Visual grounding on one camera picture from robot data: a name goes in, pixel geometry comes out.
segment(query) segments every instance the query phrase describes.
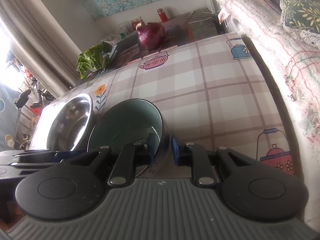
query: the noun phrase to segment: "pink teapot print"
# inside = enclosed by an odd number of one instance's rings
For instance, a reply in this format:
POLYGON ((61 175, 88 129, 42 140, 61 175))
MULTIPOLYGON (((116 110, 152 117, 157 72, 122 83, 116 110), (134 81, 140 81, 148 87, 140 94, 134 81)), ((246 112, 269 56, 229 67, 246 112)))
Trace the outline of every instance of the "pink teapot print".
POLYGON ((140 65, 142 69, 152 69, 163 65, 168 60, 168 53, 156 55, 152 59, 148 59, 144 64, 140 65))

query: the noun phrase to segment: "teapot print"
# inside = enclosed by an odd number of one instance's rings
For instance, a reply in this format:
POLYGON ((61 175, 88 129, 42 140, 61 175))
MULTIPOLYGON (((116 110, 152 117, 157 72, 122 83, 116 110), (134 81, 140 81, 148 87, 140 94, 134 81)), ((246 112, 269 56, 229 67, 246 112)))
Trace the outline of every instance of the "teapot print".
POLYGON ((241 40, 241 38, 232 38, 226 41, 226 43, 229 45, 231 49, 233 59, 252 58, 250 51, 245 45, 236 44, 233 46, 233 48, 231 47, 232 44, 230 43, 230 41, 236 41, 236 40, 241 40))
MULTIPOLYGON (((258 159, 258 148, 259 148, 259 138, 262 134, 276 133, 281 132, 285 136, 284 132, 278 130, 277 128, 269 128, 263 130, 262 133, 259 134, 257 139, 257 152, 256 152, 256 160, 258 159)), ((284 171, 290 175, 294 174, 294 167, 292 163, 292 157, 290 151, 284 151, 283 149, 277 147, 277 144, 272 144, 272 149, 270 149, 266 156, 261 157, 260 161, 266 165, 277 168, 281 171, 284 171)))
POLYGON ((140 68, 142 69, 152 69, 155 67, 159 67, 163 65, 168 60, 168 53, 161 55, 156 55, 152 59, 148 59, 144 64, 140 65, 140 68))

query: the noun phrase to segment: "plaid tablecloth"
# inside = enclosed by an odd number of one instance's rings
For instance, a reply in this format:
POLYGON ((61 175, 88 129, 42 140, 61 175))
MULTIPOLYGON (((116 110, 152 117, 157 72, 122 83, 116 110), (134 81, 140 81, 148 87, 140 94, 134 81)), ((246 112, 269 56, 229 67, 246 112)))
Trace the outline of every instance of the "plaid tablecloth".
MULTIPOLYGON (((265 129, 284 128, 258 66, 236 33, 149 55, 71 90, 54 104, 79 93, 91 95, 99 116, 123 100, 147 99, 159 108, 170 133, 206 149, 227 146, 254 159, 269 151, 289 153, 284 133, 259 137, 265 129)), ((289 161, 278 168, 292 172, 291 167, 289 161)), ((173 166, 170 154, 150 172, 155 170, 162 177, 189 175, 188 168, 173 166)))

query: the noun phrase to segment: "dark green bowl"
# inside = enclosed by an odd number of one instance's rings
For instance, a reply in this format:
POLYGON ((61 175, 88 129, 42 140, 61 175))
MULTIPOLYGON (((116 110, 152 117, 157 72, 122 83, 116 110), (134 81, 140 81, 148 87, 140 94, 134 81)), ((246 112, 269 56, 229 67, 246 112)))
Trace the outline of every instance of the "dark green bowl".
POLYGON ((144 99, 129 99, 108 110, 94 127, 88 151, 108 145, 120 151, 127 143, 145 142, 149 133, 156 134, 156 151, 164 138, 164 120, 154 104, 144 99))

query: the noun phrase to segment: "green vegetable leaf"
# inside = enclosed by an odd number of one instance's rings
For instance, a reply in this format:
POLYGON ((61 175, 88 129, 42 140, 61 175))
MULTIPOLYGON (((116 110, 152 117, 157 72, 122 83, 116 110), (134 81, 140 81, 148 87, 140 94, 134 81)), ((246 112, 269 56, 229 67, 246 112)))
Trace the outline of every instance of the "green vegetable leaf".
POLYGON ((80 78, 84 78, 84 73, 90 69, 97 71, 101 68, 110 67, 110 59, 106 53, 112 50, 112 45, 102 41, 100 44, 88 48, 79 55, 76 70, 80 73, 80 78))

